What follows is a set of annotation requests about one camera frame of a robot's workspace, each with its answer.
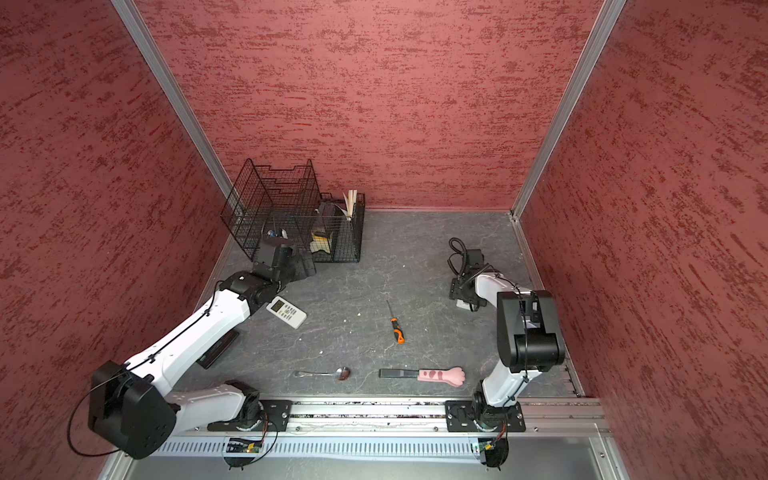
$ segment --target orange screwdriver handle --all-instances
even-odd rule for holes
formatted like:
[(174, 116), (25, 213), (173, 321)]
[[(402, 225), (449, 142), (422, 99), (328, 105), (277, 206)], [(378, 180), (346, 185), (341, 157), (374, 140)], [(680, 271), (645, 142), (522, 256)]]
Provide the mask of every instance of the orange screwdriver handle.
[(395, 329), (395, 341), (399, 344), (403, 344), (406, 342), (406, 338), (402, 335), (402, 330), (400, 329), (400, 325), (397, 323), (397, 319), (392, 319), (392, 328)]

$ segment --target wire mesh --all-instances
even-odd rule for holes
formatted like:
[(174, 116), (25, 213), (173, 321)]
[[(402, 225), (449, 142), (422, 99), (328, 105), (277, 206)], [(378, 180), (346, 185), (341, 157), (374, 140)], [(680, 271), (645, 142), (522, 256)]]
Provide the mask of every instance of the wire mesh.
[(358, 262), (362, 249), (365, 195), (358, 194), (351, 216), (343, 200), (320, 194), (312, 161), (289, 169), (255, 165), (247, 159), (221, 219), (253, 260), (265, 235), (293, 240), (317, 263)]
[(362, 252), (362, 223), (366, 215), (366, 196), (357, 194), (351, 217), (345, 215), (344, 200), (322, 194), (314, 219), (309, 250), (316, 263), (359, 262)]

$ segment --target air conditioner remote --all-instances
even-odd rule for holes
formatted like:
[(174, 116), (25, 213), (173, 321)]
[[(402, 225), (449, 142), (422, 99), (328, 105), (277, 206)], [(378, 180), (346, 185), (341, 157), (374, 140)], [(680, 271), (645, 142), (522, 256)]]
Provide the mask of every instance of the air conditioner remote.
[(296, 308), (281, 296), (276, 296), (269, 305), (266, 306), (266, 309), (295, 329), (299, 328), (301, 322), (306, 319), (306, 313)]

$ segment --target spoon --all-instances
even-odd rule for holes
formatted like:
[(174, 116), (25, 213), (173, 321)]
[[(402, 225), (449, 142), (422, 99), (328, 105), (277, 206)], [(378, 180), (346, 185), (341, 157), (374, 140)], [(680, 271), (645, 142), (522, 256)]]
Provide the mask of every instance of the spoon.
[(351, 374), (352, 370), (345, 366), (341, 367), (333, 373), (303, 372), (301, 370), (293, 372), (293, 376), (332, 376), (334, 379), (339, 381), (348, 379)]

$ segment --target gray marble floor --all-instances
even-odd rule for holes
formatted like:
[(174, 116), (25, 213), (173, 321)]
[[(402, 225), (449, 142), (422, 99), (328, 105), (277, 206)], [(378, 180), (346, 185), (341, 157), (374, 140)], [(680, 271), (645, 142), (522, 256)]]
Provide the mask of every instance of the gray marble floor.
[[(485, 307), (471, 313), (449, 300), (450, 237), (481, 248), (485, 261), (530, 286), (505, 214), (369, 211), (359, 263), (318, 263), (315, 276), (281, 293), (307, 313), (299, 329), (261, 309), (237, 327), (240, 337), (210, 369), (193, 365), (176, 388), (202, 389), (239, 379), (266, 396), (470, 396), (498, 359), (496, 312)], [(249, 260), (236, 248), (222, 277), (249, 269)], [(405, 333), (403, 345), (392, 335), (387, 300)], [(329, 372), (339, 366), (353, 371), (345, 382), (292, 377), (296, 369)], [(466, 372), (460, 388), (378, 377), (379, 368), (453, 366)], [(553, 369), (531, 381), (524, 396), (573, 396), (567, 378), (564, 368)]]

